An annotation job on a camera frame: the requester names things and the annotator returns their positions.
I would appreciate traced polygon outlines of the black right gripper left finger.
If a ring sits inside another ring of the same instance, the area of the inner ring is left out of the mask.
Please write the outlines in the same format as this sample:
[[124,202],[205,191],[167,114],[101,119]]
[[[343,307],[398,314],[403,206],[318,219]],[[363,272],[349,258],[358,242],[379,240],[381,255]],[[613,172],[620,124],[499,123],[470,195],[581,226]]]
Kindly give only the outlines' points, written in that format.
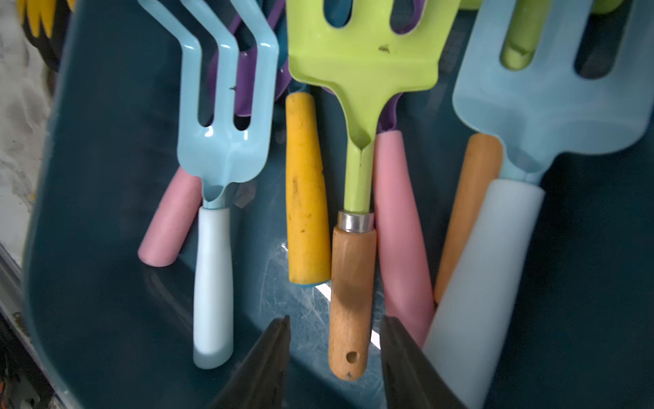
[[281,408],[291,357],[291,319],[271,321],[211,408]]

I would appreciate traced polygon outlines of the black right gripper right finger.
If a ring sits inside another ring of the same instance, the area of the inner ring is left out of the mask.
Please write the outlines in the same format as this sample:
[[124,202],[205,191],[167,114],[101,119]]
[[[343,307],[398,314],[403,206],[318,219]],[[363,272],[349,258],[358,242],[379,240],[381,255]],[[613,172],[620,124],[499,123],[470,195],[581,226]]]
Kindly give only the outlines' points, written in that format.
[[400,319],[381,320],[381,369],[389,408],[463,408]]

